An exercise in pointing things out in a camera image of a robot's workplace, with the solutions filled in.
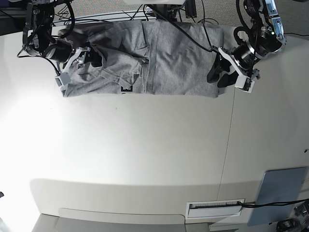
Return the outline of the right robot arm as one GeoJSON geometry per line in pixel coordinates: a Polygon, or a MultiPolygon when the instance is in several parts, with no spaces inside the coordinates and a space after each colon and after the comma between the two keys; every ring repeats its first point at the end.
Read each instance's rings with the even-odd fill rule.
{"type": "Polygon", "coordinates": [[[56,72],[56,79],[64,77],[74,63],[96,63],[98,54],[89,43],[73,48],[66,42],[75,27],[75,15],[70,0],[30,0],[23,29],[22,49],[18,58],[37,57],[47,60],[56,72]],[[61,35],[53,35],[55,7],[65,4],[70,13],[70,27],[61,35]]]}

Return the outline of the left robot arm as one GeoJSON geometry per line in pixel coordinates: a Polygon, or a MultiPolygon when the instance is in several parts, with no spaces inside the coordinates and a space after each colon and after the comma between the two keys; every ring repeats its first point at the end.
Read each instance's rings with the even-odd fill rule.
{"type": "Polygon", "coordinates": [[[249,27],[242,16],[240,1],[236,1],[236,10],[241,26],[233,31],[238,47],[229,54],[236,64],[247,74],[253,73],[253,67],[270,53],[276,53],[286,43],[283,25],[273,0],[245,0],[243,7],[251,18],[249,27]]]}

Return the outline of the robot base stand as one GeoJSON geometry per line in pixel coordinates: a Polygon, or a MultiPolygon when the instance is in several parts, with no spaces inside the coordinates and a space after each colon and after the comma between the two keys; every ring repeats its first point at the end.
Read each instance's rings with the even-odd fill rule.
{"type": "MultiPolygon", "coordinates": [[[[154,7],[162,15],[164,15],[164,17],[168,18],[173,22],[183,22],[182,13],[185,14],[185,17],[187,19],[192,19],[193,22],[195,22],[195,19],[197,18],[197,9],[195,0],[185,0],[184,3],[180,5],[161,4],[161,5],[154,5],[154,7]]],[[[147,21],[150,19],[150,17],[164,20],[162,16],[160,16],[157,12],[154,12],[148,5],[143,6],[143,13],[147,21]]]]}

